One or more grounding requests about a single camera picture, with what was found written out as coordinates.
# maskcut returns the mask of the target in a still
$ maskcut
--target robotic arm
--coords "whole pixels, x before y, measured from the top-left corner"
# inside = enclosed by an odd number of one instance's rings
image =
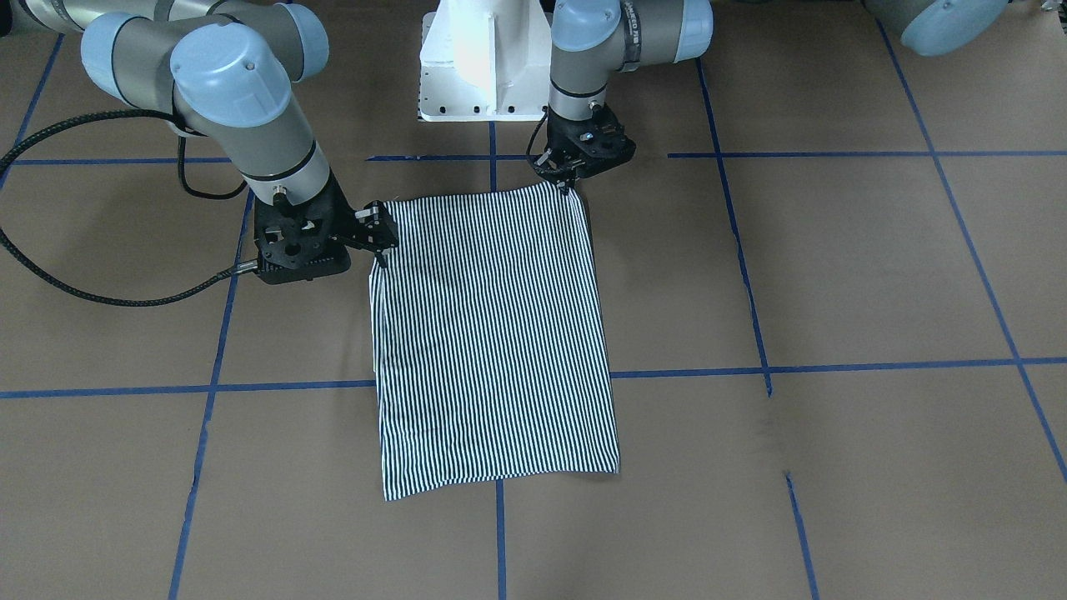
[[[117,7],[137,14],[110,12]],[[292,95],[290,81],[314,76],[329,56],[308,9],[240,0],[26,0],[11,9],[16,31],[83,32],[82,63],[99,88],[177,116],[179,136],[219,142],[258,199],[262,281],[339,273],[351,265],[346,247],[382,260],[397,244],[383,204],[349,206]]]
[[[712,26],[708,0],[559,0],[552,23],[548,140],[532,162],[537,174],[571,188],[575,179],[633,158],[637,145],[605,100],[608,79],[703,54]]]

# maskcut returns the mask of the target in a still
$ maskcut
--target black and white striped fabric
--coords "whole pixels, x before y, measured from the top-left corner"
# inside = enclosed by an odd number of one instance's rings
[[[582,202],[551,184],[387,203],[370,274],[385,499],[619,469]]]

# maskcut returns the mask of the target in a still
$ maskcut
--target white metal mount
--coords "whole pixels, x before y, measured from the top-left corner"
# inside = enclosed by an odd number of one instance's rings
[[[539,121],[552,33],[538,0],[441,0],[423,18],[426,121]]]

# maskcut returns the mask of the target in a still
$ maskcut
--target metal band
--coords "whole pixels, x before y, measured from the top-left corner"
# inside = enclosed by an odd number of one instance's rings
[[[63,5],[61,0],[25,0],[21,4],[30,16],[52,31],[59,31],[60,33],[64,31],[82,31],[78,27],[78,23],[74,22],[74,19],[70,18],[70,15],[66,14],[66,9],[60,10],[55,7],[55,2],[59,2],[60,6]]]
[[[283,187],[290,204],[302,204],[316,196],[330,180],[330,163],[322,149],[315,144],[303,165],[273,176],[253,176],[241,173],[260,202],[274,204],[274,188]]]
[[[622,22],[626,33],[623,35],[625,49],[622,53],[622,67],[619,70],[626,73],[637,70],[641,64],[641,17],[630,0],[622,3]]]
[[[11,33],[15,25],[15,15],[12,14],[11,2],[0,2],[0,37]]]
[[[217,2],[216,0],[174,0],[171,10],[168,11],[166,20],[176,21],[207,16],[221,2]]]
[[[63,0],[52,0],[52,9],[59,16],[63,17],[63,20],[74,26],[76,30],[85,31],[83,27],[81,27],[73,18],[70,18],[70,14],[66,12],[66,6],[63,5]]]
[[[596,102],[601,106],[604,105],[604,98],[607,97],[607,86],[601,88],[600,92],[596,92],[592,96],[572,96],[559,88],[553,85],[548,90],[548,106],[556,114],[562,116],[563,119],[569,119],[571,121],[585,121],[592,117],[593,109],[590,105]]]

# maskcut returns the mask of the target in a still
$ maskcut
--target grid line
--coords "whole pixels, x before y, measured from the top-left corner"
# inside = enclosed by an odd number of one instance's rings
[[[1021,359],[1026,365],[1067,365],[1067,357],[1034,357]],[[806,373],[861,373],[877,370],[940,370],[954,368],[983,368],[1016,366],[1015,359],[973,359],[958,361],[922,361],[896,363],[839,363],[811,365],[769,365],[771,375]],[[762,366],[679,368],[649,370],[615,370],[611,379],[669,379],[699,377],[731,377],[762,375]],[[251,383],[217,383],[192,385],[153,385],[130,388],[70,388],[59,390],[12,390],[0,391],[0,400],[77,398],[95,396],[150,396],[192,393],[249,393],[280,392],[298,390],[338,390],[350,388],[373,388],[373,379],[337,379],[318,381],[277,381]]]
[[[1049,448],[1052,451],[1052,456],[1055,459],[1056,465],[1060,468],[1060,475],[1063,477],[1064,483],[1067,483],[1067,463],[1064,462],[1064,456],[1060,451],[1060,444],[1056,443],[1055,435],[1053,435],[1052,427],[1049,425],[1049,420],[1045,415],[1045,409],[1041,408],[1041,402],[1037,398],[1034,385],[1030,381],[1030,375],[1026,373],[1025,363],[1019,354],[1019,349],[1016,346],[1015,338],[1012,336],[1012,330],[1007,326],[1007,319],[1004,317],[1003,311],[1001,311],[1000,302],[997,300],[997,294],[993,291],[992,283],[989,281],[986,269],[982,264],[982,258],[978,256],[977,247],[974,244],[974,240],[971,238],[971,233],[967,228],[967,223],[964,220],[964,214],[959,208],[959,204],[956,202],[956,194],[952,190],[952,185],[949,183],[947,175],[945,175],[944,167],[941,164],[941,158],[934,146],[934,140],[930,138],[929,130],[926,128],[926,122],[923,120],[922,112],[919,110],[919,104],[915,101],[915,96],[911,92],[908,79],[904,75],[904,69],[901,67],[901,61],[896,57],[896,51],[893,50],[893,44],[889,40],[889,34],[886,33],[886,28],[880,21],[878,22],[878,31],[881,33],[882,42],[885,42],[886,49],[889,51],[889,58],[893,61],[893,68],[896,69],[896,76],[899,78],[901,85],[904,88],[904,93],[908,97],[908,104],[911,105],[911,111],[915,115],[919,129],[922,131],[923,139],[926,141],[926,147],[930,153],[930,158],[934,160],[934,165],[937,168],[938,176],[941,178],[941,185],[944,188],[944,193],[949,198],[949,204],[952,207],[953,215],[956,217],[956,222],[959,224],[959,231],[964,236],[964,240],[967,242],[967,249],[971,253],[971,259],[974,262],[974,267],[978,272],[978,277],[982,279],[982,285],[986,289],[986,296],[989,298],[989,303],[997,315],[997,321],[1000,323],[1001,331],[1004,334],[1004,341],[1007,342],[1016,368],[1019,370],[1019,376],[1022,378],[1023,386],[1025,386],[1026,394],[1030,396],[1030,402],[1034,407],[1034,412],[1036,413],[1037,420],[1045,432],[1045,438],[1049,443]]]
[[[177,158],[26,158],[13,162],[19,167],[53,167],[58,164],[177,164]],[[229,162],[224,156],[186,157],[186,163]]]
[[[33,91],[33,97],[30,98],[30,104],[26,107],[26,112],[22,113],[22,123],[18,126],[18,132],[15,135],[15,144],[18,145],[26,136],[27,129],[30,127],[30,121],[33,120],[33,113],[37,110],[37,102],[41,101],[41,95],[45,92],[45,84],[48,82],[48,77],[52,74],[52,67],[55,66],[55,58],[60,54],[60,48],[63,47],[63,34],[55,37],[55,44],[52,46],[52,52],[48,56],[48,62],[45,63],[45,68],[41,73],[41,79],[37,80],[37,86]],[[0,175],[0,190],[3,189],[3,185],[7,183],[7,176],[11,175],[11,170],[14,169],[14,164],[7,168],[7,171],[3,175]]]
[[[793,484],[793,473],[785,472],[785,487],[790,491],[790,504],[793,506],[793,521],[797,527],[797,539],[800,542],[800,553],[803,556],[803,569],[808,574],[808,589],[811,600],[818,600],[818,581],[815,579],[815,565],[811,559],[811,548],[808,546],[808,531],[803,525],[803,515],[800,514],[800,503],[797,501],[796,486]]]
[[[819,151],[819,152],[672,152],[667,158],[929,158],[1067,156],[1067,151]]]
[[[719,169],[719,180],[722,184],[722,195],[727,202],[727,212],[730,216],[730,231],[733,232],[734,241],[737,243],[737,264],[740,268],[740,279],[745,284],[745,291],[748,294],[748,310],[752,317],[752,333],[755,335],[755,348],[760,353],[760,366],[763,368],[763,381],[767,386],[767,396],[775,393],[774,383],[770,380],[770,369],[767,365],[767,351],[763,346],[763,331],[760,329],[760,314],[755,310],[755,296],[752,294],[752,282],[748,277],[748,265],[745,262],[745,247],[740,240],[740,230],[737,227],[737,215],[734,211],[733,196],[730,193],[730,179],[727,176],[727,163],[722,159],[722,146],[719,144],[719,130],[715,126],[715,111],[712,109],[712,96],[707,91],[707,81],[704,79],[704,65],[700,59],[692,61],[697,67],[697,78],[700,80],[700,93],[704,100],[704,111],[707,113],[707,127],[712,133],[712,145],[715,146],[716,162]]]
[[[489,189],[496,192],[496,123],[489,122]],[[504,479],[496,479],[496,597],[508,600],[507,507]]]
[[[244,234],[248,232],[249,217],[252,214],[252,206],[255,203],[255,194],[250,190],[244,202],[244,215],[241,218],[240,233],[237,236],[237,250],[234,252],[234,267],[241,262],[241,246],[244,241]],[[207,394],[204,404],[204,419],[201,422],[200,439],[196,443],[196,458],[193,461],[193,480],[189,488],[189,495],[186,498],[186,510],[181,522],[181,532],[178,536],[178,548],[174,556],[174,570],[171,572],[171,587],[168,591],[168,600],[177,600],[178,588],[181,585],[181,571],[186,563],[186,553],[189,548],[189,534],[192,530],[193,511],[196,509],[196,495],[200,492],[201,472],[204,468],[204,459],[207,454],[208,425],[214,413],[214,399],[218,390],[213,386],[219,384],[219,377],[222,374],[222,361],[226,352],[226,335],[229,332],[229,320],[234,313],[234,299],[237,296],[237,284],[239,277],[229,279],[229,289],[226,293],[226,305],[222,312],[222,325],[219,327],[219,345],[216,350],[214,364],[211,368],[212,389]]]

